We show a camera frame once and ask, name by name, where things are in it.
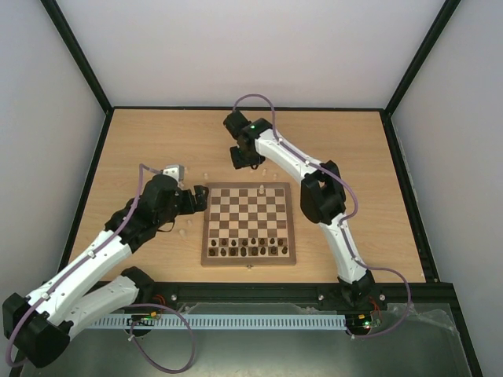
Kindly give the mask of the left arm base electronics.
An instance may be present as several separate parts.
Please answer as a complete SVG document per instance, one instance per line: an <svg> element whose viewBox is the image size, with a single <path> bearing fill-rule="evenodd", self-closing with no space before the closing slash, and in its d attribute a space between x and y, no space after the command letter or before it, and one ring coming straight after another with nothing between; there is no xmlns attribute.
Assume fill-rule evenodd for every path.
<svg viewBox="0 0 503 377"><path fill-rule="evenodd" d="M127 320L127 326L132 324L139 330L133 330L133 335L142 337L149 333L148 327L154 325L155 320L159 320L162 317L163 310L157 307L146 307L142 308L140 312L132 313L130 318Z"/></svg>

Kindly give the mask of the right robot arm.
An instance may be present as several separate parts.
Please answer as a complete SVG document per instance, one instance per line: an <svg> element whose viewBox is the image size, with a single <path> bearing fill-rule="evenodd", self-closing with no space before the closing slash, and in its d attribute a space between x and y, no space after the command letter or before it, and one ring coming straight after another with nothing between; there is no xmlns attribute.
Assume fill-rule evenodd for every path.
<svg viewBox="0 0 503 377"><path fill-rule="evenodd" d="M237 142L230 149L235 169L256 169L269 159L299 183L300 209L325 235L346 305L352 309L377 305L381 289L362 261L349 230L346 193L338 166L331 160L323 163L306 155L263 118L251 122L234 110L223 125Z"/></svg>

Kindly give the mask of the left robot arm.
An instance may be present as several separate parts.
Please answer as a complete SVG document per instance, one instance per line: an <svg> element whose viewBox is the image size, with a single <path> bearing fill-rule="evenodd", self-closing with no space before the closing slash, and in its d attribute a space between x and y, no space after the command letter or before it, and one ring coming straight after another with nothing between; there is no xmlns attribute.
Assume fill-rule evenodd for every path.
<svg viewBox="0 0 503 377"><path fill-rule="evenodd" d="M164 225L178 216L206 210L208 187L182 189L179 182L178 176L169 174L156 174L147 183L140 182L135 197L111 216L81 255L28 295L13 293L3 302L9 366L18 365L11 357L16 347L27 362L44 368L96 320L150 299L153 281L136 267L124 270L104 287L93 287Z"/></svg>

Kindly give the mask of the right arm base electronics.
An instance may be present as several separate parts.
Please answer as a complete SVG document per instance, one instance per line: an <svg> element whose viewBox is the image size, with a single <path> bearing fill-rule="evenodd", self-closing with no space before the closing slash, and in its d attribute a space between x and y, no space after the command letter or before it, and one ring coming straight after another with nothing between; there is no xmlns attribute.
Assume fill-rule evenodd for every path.
<svg viewBox="0 0 503 377"><path fill-rule="evenodd" d="M366 337L384 330L386 302L371 298L360 313L345 314L345 332L353 338Z"/></svg>

